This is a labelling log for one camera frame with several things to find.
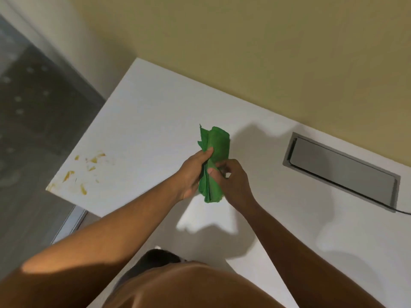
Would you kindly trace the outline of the person's right hand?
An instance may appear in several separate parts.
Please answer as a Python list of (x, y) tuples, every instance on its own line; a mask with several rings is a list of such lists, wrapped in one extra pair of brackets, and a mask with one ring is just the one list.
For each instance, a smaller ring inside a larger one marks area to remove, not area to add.
[(224, 185), (219, 187), (229, 204), (240, 213), (257, 204), (248, 176), (238, 160), (227, 159), (217, 163), (216, 167), (225, 176)]

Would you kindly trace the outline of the person's left hand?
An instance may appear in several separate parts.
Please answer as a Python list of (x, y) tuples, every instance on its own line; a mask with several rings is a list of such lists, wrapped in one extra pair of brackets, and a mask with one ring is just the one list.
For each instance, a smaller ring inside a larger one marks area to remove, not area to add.
[(179, 200), (190, 198), (197, 192), (204, 164), (200, 164), (197, 161), (197, 154), (195, 153), (190, 156), (177, 171), (175, 177), (177, 180)]

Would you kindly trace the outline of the green cloth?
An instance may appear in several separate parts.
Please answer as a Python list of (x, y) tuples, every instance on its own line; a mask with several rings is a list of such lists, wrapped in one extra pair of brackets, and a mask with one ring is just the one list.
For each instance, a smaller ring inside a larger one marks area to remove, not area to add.
[(204, 197), (205, 203), (219, 202), (223, 198), (223, 192), (219, 185), (209, 176), (208, 169), (217, 169), (216, 163), (228, 159), (230, 150), (230, 135), (225, 130), (213, 126), (206, 130), (200, 126), (198, 145), (203, 151), (213, 148), (211, 157), (203, 163), (200, 175), (198, 191)]

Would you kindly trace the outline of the person's right forearm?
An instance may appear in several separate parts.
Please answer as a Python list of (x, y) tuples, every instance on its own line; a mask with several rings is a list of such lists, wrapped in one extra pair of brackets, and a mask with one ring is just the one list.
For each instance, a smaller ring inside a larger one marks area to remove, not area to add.
[(385, 308), (303, 244), (253, 198), (232, 206), (251, 226), (299, 308)]

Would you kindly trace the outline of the person's left forearm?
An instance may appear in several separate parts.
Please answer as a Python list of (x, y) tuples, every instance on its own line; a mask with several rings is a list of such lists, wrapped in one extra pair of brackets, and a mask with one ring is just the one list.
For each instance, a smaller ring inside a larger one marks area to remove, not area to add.
[(26, 260), (0, 281), (0, 308), (87, 308), (183, 199), (177, 174)]

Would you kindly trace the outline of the dark clothing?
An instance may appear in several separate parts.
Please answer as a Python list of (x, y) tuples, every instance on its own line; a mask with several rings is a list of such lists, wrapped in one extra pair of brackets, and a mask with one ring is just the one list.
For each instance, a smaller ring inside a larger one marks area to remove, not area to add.
[(153, 248), (147, 251), (138, 260), (138, 262), (118, 280), (112, 290), (112, 293), (114, 293), (128, 280), (135, 278), (136, 276), (141, 275), (148, 270), (160, 268), (169, 264), (178, 264), (184, 262), (187, 262), (187, 260), (170, 251), (163, 250), (161, 248)]

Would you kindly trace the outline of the person's torso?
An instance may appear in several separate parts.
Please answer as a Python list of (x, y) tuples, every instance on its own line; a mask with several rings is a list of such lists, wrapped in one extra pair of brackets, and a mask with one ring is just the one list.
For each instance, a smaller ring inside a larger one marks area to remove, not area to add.
[(239, 274), (199, 262), (150, 269), (114, 290), (102, 308), (284, 308)]

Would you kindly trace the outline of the yellow sauce stain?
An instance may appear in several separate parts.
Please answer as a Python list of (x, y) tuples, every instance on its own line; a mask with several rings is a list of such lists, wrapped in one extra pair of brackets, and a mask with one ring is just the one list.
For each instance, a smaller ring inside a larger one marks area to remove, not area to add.
[(68, 164), (61, 166), (45, 190), (55, 195), (68, 192), (85, 196), (90, 186), (100, 183), (97, 172), (106, 162), (109, 160), (103, 151), (98, 151), (94, 156), (77, 154), (69, 158)]

